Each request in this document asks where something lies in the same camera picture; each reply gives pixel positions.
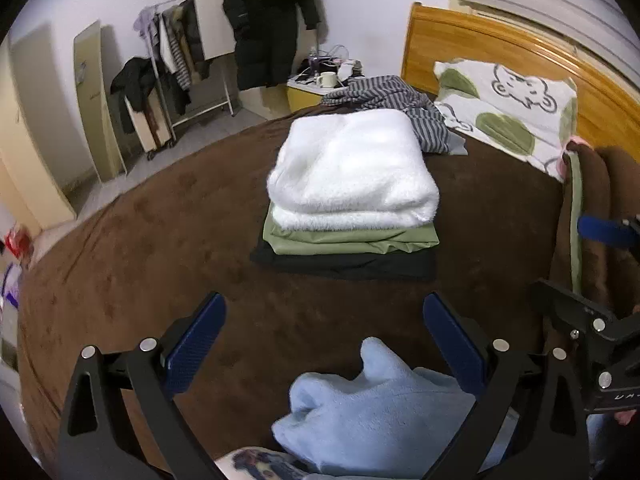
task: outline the gray striped garment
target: gray striped garment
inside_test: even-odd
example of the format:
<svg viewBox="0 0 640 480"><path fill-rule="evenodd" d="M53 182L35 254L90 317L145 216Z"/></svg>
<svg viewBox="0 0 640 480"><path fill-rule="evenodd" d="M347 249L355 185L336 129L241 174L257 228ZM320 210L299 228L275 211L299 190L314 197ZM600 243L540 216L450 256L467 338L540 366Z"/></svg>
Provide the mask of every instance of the gray striped garment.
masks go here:
<svg viewBox="0 0 640 480"><path fill-rule="evenodd" d="M325 95L323 105L357 105L356 110L393 108L407 114L427 153L465 154L464 139L449 131L444 117L426 94L418 92L397 75L356 79L345 88Z"/></svg>
<svg viewBox="0 0 640 480"><path fill-rule="evenodd" d="M175 37L174 28L171 25L171 15L174 12L173 9L174 8L172 7L171 9L163 12L162 18L164 19L164 26L166 27L169 49L171 50L171 55L174 58L175 67L178 69L175 73L178 85L180 85L180 88L183 90L188 90L191 87L191 72L189 72L189 67L187 67L187 62L184 60L184 55L180 50L180 44Z"/></svg>

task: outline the headboard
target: headboard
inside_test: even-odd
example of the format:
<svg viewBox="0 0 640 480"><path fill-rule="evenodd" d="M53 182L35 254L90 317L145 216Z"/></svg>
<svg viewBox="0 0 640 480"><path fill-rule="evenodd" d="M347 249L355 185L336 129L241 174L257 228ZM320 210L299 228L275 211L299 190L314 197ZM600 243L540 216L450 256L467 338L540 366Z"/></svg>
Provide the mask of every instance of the headboard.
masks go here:
<svg viewBox="0 0 640 480"><path fill-rule="evenodd" d="M550 41L510 25L414 4L402 78L437 94L434 62L456 57L500 63L523 75L571 77L578 87L578 135L594 146L621 146L640 162L640 105L608 76Z"/></svg>

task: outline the blue gripper pad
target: blue gripper pad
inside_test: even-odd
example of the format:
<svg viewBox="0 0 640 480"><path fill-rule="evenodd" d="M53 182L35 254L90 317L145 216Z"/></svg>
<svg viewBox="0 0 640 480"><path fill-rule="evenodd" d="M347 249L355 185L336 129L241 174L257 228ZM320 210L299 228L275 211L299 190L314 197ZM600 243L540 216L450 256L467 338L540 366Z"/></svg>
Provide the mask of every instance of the blue gripper pad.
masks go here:
<svg viewBox="0 0 640 480"><path fill-rule="evenodd" d="M632 249L638 243L638 236L631 227L619 222L600 220L592 216L581 216L578 220L578 233L582 238L602 242L610 247Z"/></svg>
<svg viewBox="0 0 640 480"><path fill-rule="evenodd" d="M484 358L437 294L424 299L422 316L460 388L480 396L486 387Z"/></svg>
<svg viewBox="0 0 640 480"><path fill-rule="evenodd" d="M168 396L189 389L200 364L225 323L226 304L221 294L207 301L164 363L164 390Z"/></svg>

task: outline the metal screw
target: metal screw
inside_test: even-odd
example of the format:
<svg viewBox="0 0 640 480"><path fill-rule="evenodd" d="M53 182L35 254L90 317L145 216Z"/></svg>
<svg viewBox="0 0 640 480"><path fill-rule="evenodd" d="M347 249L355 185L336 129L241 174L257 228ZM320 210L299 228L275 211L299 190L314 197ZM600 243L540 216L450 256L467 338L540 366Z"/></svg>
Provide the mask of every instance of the metal screw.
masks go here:
<svg viewBox="0 0 640 480"><path fill-rule="evenodd" d="M599 317L597 317L596 319L593 320L593 329L596 332L602 332L604 330L604 327L606 327L606 324L604 323L603 319L600 319Z"/></svg>
<svg viewBox="0 0 640 480"><path fill-rule="evenodd" d="M88 359L89 357L93 357L95 355L95 346L89 345L85 346L82 349L81 356L83 359Z"/></svg>
<svg viewBox="0 0 640 480"><path fill-rule="evenodd" d="M602 389L609 388L611 386L611 374L609 372L603 372L598 377L598 384Z"/></svg>
<svg viewBox="0 0 640 480"><path fill-rule="evenodd" d="M554 348L554 351L552 353L554 357L559 361L564 361L566 359L566 352L561 348Z"/></svg>
<svg viewBox="0 0 640 480"><path fill-rule="evenodd" d="M152 337L147 337L140 342L140 349L143 352L151 352L156 346L158 346L158 341Z"/></svg>
<svg viewBox="0 0 640 480"><path fill-rule="evenodd" d="M498 352L506 352L509 349L509 343L507 343L504 339L496 339L494 340L494 348Z"/></svg>

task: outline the white mug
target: white mug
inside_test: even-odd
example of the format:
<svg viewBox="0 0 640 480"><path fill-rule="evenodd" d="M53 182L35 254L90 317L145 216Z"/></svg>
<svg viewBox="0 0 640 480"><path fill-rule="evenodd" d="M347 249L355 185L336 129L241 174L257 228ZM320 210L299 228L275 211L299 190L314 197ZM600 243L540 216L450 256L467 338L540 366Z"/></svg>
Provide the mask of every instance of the white mug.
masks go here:
<svg viewBox="0 0 640 480"><path fill-rule="evenodd" d="M337 83L338 75L335 72L322 72L316 79L316 84L322 88L334 88Z"/></svg>

